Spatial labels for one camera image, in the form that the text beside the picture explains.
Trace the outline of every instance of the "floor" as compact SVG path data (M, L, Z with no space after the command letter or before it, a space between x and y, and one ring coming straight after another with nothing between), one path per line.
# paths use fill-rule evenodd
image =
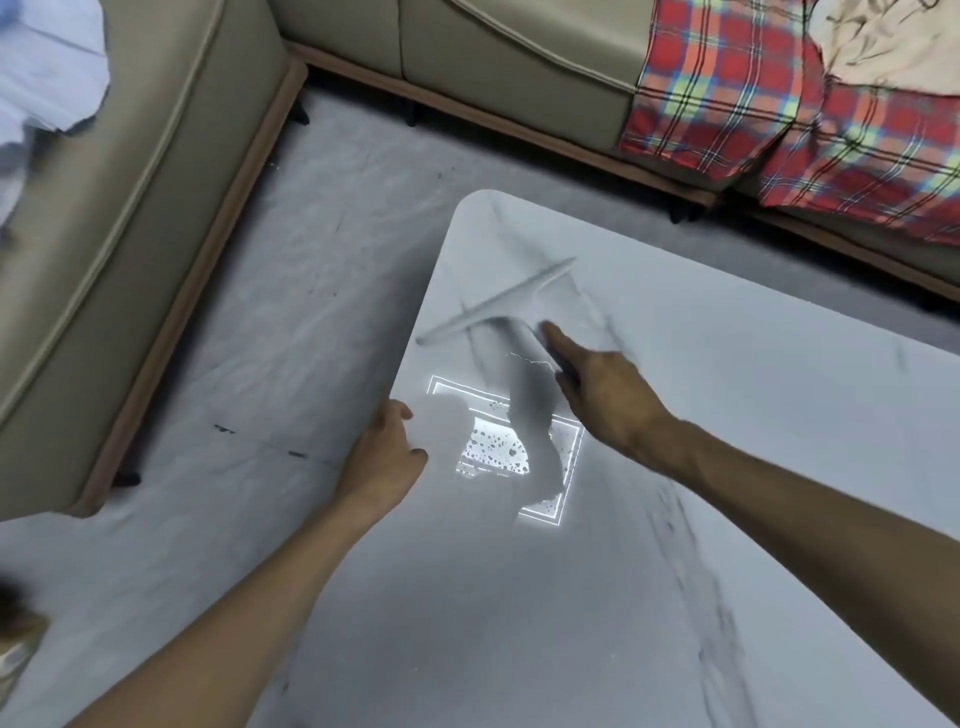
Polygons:
M925 297L732 214L672 226L659 193L328 78L306 90L134 456L89 521L0 524L0 571L53 626L0 716L53 728L168 641L329 492L396 372L444 232L497 188L960 353ZM293 725L281 670L252 724Z

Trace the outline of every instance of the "beige cloth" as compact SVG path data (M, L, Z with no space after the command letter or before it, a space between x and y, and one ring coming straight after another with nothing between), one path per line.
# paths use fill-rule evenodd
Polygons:
M819 0L809 34L844 84L960 95L960 0Z

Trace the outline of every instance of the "plaid blanket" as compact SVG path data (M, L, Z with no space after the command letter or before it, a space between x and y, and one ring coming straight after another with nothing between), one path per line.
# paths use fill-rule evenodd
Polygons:
M960 98L826 78L804 0L657 0L619 149L960 244Z

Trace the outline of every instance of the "sofa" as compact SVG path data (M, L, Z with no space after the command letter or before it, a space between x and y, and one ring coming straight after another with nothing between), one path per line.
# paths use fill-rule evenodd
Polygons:
M949 246L621 158L654 0L101 1L108 98L41 145L0 249L0 520L103 504L307 64L664 190L678 221L738 196L960 301Z

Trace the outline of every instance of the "person's left hand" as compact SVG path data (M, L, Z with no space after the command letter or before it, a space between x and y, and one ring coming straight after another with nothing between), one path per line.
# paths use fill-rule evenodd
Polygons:
M347 456L334 501L366 527L399 505L426 465L426 451L410 449L403 428L413 416L403 402L384 400Z

